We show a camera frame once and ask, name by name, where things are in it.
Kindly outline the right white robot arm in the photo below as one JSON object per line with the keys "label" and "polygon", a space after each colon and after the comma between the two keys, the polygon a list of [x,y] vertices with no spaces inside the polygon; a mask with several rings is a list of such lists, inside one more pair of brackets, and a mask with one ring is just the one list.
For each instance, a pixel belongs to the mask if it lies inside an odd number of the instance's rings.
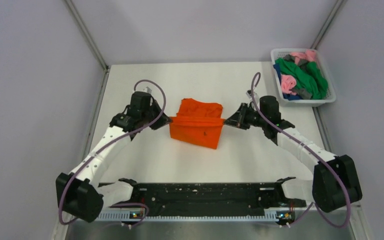
{"label": "right white robot arm", "polygon": [[311,173],[311,180],[290,178],[273,192],[279,206],[287,206],[293,199],[311,201],[325,213],[363,198],[354,160],[348,155],[338,156],[319,147],[289,121],[282,118],[274,96],[259,99],[259,109],[252,102],[242,103],[238,110],[224,120],[224,125],[248,130],[257,127],[278,147],[292,154]]}

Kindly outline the orange t-shirt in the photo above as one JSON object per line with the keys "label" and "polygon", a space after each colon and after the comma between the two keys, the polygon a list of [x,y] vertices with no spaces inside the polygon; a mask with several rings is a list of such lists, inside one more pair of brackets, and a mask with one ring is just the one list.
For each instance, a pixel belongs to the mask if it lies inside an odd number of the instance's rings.
{"label": "orange t-shirt", "polygon": [[200,102],[193,98],[181,100],[176,116],[169,124],[174,140],[200,147],[217,149],[224,126],[223,106],[215,102]]}

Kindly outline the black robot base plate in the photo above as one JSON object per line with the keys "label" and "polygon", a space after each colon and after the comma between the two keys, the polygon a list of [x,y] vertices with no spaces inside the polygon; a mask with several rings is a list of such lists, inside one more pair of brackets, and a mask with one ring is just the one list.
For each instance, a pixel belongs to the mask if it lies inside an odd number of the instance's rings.
{"label": "black robot base plate", "polygon": [[130,203],[148,206],[151,217],[261,217],[269,208],[306,207],[304,200],[287,198],[281,184],[251,183],[138,183]]}

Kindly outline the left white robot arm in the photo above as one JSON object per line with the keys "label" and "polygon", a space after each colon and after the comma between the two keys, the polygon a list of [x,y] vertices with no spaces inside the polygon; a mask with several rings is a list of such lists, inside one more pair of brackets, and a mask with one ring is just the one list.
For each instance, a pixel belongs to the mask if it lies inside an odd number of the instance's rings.
{"label": "left white robot arm", "polygon": [[133,183],[118,180],[100,186],[119,152],[146,128],[158,130],[169,123],[155,98],[148,92],[135,91],[124,111],[110,121],[103,136],[86,158],[70,173],[61,173],[55,181],[58,218],[65,225],[64,212],[88,223],[93,222],[102,209],[124,202],[134,207],[140,202],[140,193]]}

